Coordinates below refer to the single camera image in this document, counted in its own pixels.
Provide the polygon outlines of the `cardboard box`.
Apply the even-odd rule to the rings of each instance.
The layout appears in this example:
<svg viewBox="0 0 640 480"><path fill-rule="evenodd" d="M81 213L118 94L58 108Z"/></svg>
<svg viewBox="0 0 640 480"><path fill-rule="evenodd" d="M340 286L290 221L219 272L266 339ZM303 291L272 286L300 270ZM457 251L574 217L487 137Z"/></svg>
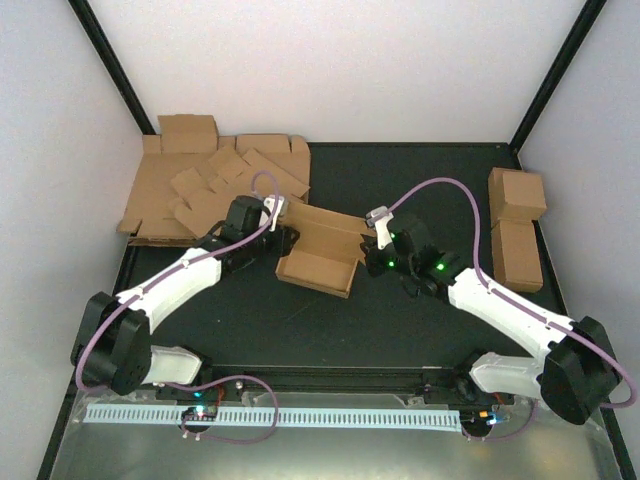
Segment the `cardboard box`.
<svg viewBox="0 0 640 480"><path fill-rule="evenodd" d="M281 224L296 230L299 238L278 261L278 280L348 298L357 267L364 262L360 244L376 236L365 220L291 203Z"/></svg>
<svg viewBox="0 0 640 480"><path fill-rule="evenodd" d="M488 178L491 223L537 221L547 210L542 176L493 168Z"/></svg>
<svg viewBox="0 0 640 480"><path fill-rule="evenodd" d="M534 224L500 220L491 231L495 280L515 292L535 293L543 286Z"/></svg>

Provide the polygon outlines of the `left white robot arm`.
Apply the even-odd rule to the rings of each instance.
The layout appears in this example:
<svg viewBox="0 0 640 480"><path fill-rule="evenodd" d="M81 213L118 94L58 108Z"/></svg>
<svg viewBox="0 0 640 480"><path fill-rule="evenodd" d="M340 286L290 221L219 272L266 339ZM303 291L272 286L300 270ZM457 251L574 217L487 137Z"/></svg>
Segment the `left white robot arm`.
<svg viewBox="0 0 640 480"><path fill-rule="evenodd" d="M202 357L185 347L157 346L152 336L192 297L291 235L279 224L287 207L282 196L238 196L225 219L168 267L116 295L93 295L71 352L77 387L124 396L146 384L177 384L193 399L207 397L215 376Z"/></svg>

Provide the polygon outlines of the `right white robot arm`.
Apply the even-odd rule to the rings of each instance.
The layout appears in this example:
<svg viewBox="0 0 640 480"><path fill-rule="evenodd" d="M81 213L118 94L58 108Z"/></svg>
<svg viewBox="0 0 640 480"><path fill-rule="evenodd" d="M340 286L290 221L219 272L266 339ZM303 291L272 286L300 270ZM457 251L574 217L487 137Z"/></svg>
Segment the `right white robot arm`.
<svg viewBox="0 0 640 480"><path fill-rule="evenodd" d="M488 393L529 397L582 425L621 383L608 334L596 319L572 320L524 299L457 254L439 250L413 215L379 207L365 223L375 231L360 245L371 276L395 272L408 295L431 296L471 314L526 351L524 357L473 355L469 369L454 379L461 400L476 403Z"/></svg>

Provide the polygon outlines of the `stack of flat cardboard blanks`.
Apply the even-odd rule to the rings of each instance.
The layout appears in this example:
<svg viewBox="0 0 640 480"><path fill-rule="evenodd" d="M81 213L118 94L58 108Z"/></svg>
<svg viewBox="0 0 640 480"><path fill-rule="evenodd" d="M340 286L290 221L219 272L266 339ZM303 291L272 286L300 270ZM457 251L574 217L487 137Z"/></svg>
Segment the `stack of flat cardboard blanks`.
<svg viewBox="0 0 640 480"><path fill-rule="evenodd" d="M177 197L170 181L218 150L231 147L243 154L256 148L269 154L309 149L306 140L298 135L222 136L211 115L165 115L158 120L160 134L146 135L142 140L143 157L118 225L119 232L135 246L189 246L198 239L175 219L169 208L169 202Z"/></svg>

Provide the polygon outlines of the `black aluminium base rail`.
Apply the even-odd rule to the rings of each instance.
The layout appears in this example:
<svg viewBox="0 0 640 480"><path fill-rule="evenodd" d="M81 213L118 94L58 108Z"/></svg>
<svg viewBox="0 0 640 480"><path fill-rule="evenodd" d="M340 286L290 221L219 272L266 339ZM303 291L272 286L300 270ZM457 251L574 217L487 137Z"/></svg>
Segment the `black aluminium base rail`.
<svg viewBox="0 0 640 480"><path fill-rule="evenodd" d="M539 372L507 365L486 364L485 357L475 363L454 368L293 368L264 367L252 371L203 365L195 379L182 385L176 380L146 380L149 372L141 363L123 368L106 362L86 364L81 381L89 389L109 388L124 396L144 385L154 385L160 398L209 398L213 382L243 391L271 387L277 392L415 394L432 403L486 404L493 394L540 398L570 409L582 402L598 405L607 397L604 377L596 371L585 372L578 363L548 363Z"/></svg>

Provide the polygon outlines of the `right black frame post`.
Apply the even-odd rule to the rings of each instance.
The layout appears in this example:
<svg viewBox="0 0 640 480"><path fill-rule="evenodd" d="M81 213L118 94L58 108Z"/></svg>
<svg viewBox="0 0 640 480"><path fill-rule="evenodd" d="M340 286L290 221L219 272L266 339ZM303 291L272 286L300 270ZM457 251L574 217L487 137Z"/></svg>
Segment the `right black frame post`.
<svg viewBox="0 0 640 480"><path fill-rule="evenodd" d="M522 150L606 4L607 0L584 2L509 142L509 147L515 154Z"/></svg>

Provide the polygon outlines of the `black frame post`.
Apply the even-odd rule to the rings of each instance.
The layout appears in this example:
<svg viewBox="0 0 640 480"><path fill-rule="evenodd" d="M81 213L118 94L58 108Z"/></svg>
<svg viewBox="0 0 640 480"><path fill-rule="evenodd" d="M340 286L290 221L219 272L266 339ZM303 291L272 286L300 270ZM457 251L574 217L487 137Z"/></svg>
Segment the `black frame post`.
<svg viewBox="0 0 640 480"><path fill-rule="evenodd" d="M90 2L87 0L68 0L67 3L79 21L141 134L155 135L155 128Z"/></svg>
<svg viewBox="0 0 640 480"><path fill-rule="evenodd" d="M584 2L509 142L509 147L515 154L522 150L606 4L607 0Z"/></svg>

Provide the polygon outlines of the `left black frame post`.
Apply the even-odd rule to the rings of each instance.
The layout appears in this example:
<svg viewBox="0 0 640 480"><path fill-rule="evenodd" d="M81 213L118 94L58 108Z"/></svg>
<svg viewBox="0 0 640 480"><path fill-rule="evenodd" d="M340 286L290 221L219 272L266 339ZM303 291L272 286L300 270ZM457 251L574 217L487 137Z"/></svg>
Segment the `left black frame post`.
<svg viewBox="0 0 640 480"><path fill-rule="evenodd" d="M90 2L87 0L68 0L67 3L79 21L141 134L155 135L155 128Z"/></svg>

